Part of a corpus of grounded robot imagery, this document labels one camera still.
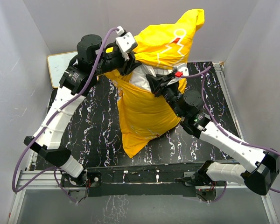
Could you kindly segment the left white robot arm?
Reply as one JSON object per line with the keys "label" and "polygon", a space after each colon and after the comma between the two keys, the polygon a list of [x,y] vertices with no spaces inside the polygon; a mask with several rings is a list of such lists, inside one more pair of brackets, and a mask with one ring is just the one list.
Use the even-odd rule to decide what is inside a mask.
{"label": "left white robot arm", "polygon": [[55,101],[39,130],[27,136],[24,144],[45,161],[61,168],[66,178],[76,186],[87,181],[86,169],[62,146],[64,131],[76,109],[97,83],[97,76],[118,70],[128,74],[139,65],[133,50],[137,42],[130,32],[119,35],[106,44],[98,35],[85,35],[77,44],[77,54],[70,60],[57,89]]}

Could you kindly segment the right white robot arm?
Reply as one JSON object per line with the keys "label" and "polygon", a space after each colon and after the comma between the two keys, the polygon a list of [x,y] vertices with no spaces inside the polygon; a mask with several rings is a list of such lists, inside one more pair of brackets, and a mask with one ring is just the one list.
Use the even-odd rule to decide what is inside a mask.
{"label": "right white robot arm", "polygon": [[184,93],[177,83],[171,83],[174,73],[165,76],[147,75],[150,89],[155,97],[164,97],[173,112],[180,117],[184,131],[203,140],[237,161],[237,164],[223,164],[206,161],[187,182],[225,181],[245,185],[258,195],[266,195],[280,172],[280,157],[273,151],[253,148],[245,141],[215,124],[214,119],[205,114],[202,95],[193,89]]}

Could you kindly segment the white pillow insert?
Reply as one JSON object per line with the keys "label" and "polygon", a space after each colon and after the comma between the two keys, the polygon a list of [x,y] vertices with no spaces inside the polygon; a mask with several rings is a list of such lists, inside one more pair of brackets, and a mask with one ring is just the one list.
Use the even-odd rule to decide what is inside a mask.
{"label": "white pillow insert", "polygon": [[168,74],[167,70],[143,64],[138,66],[132,71],[131,77],[129,79],[129,83],[136,87],[151,92],[151,88],[146,78],[146,75],[152,75],[156,77],[156,75],[166,75],[166,74]]}

